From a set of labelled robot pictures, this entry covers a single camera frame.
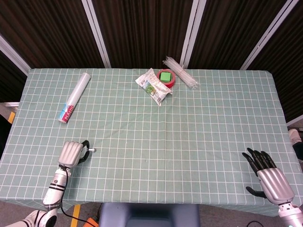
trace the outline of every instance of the green sponge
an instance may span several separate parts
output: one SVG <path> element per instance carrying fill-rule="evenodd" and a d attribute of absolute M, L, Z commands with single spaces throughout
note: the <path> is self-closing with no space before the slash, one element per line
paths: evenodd
<path fill-rule="evenodd" d="M 164 83 L 170 82 L 171 79 L 171 73 L 170 72 L 162 72 L 160 74 L 160 81 Z"/>

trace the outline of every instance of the white sneaker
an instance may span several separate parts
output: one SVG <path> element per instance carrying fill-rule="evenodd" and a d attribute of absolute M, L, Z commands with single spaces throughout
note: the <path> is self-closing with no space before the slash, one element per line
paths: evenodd
<path fill-rule="evenodd" d="M 297 131 L 297 129 L 291 129 L 288 131 L 288 135 L 292 145 L 296 144 L 297 142 L 302 142 L 301 137 Z"/>

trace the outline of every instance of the robotic hand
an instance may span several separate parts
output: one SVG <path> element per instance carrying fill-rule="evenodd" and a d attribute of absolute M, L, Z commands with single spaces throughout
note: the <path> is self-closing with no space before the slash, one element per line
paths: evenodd
<path fill-rule="evenodd" d="M 87 151 L 84 157 L 80 158 L 85 146 Z M 65 187 L 68 177 L 71 176 L 70 169 L 84 162 L 88 158 L 90 151 L 95 152 L 96 150 L 89 148 L 87 140 L 83 143 L 65 142 L 58 161 L 60 168 L 55 172 L 43 200 L 43 205 L 47 211 L 35 210 L 24 220 L 7 227 L 53 227 L 57 221 L 57 210 L 62 207 Z"/>
<path fill-rule="evenodd" d="M 294 192 L 285 175 L 277 168 L 272 158 L 264 151 L 258 152 L 247 148 L 252 158 L 242 153 L 249 162 L 252 170 L 260 180 L 263 191 L 255 191 L 246 187 L 247 191 L 257 197 L 268 199 L 279 206 L 279 216 L 287 227 L 302 227 L 303 213 L 301 209 L 292 204 Z"/>

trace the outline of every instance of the green checkered tablecloth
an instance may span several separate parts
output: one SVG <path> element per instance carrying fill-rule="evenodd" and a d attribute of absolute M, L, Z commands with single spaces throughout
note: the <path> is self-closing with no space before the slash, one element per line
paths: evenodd
<path fill-rule="evenodd" d="M 63 204 L 86 201 L 204 203 L 276 215 L 241 155 L 269 152 L 303 200 L 303 174 L 289 141 L 272 75 L 187 70 L 162 106 L 136 83 L 146 69 L 34 69 L 0 162 L 0 199 L 42 208 L 67 140 L 97 152 L 71 170 Z M 81 73 L 92 76 L 68 124 L 57 118 Z"/>

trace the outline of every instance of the bundle of straws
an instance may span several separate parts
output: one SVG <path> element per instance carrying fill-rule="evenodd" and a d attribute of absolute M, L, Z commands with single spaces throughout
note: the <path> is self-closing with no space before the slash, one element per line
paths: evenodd
<path fill-rule="evenodd" d="M 166 57 L 166 60 L 163 61 L 171 70 L 173 70 L 180 78 L 186 83 L 190 88 L 195 89 L 198 85 L 198 82 L 189 75 L 184 69 L 171 57 Z"/>

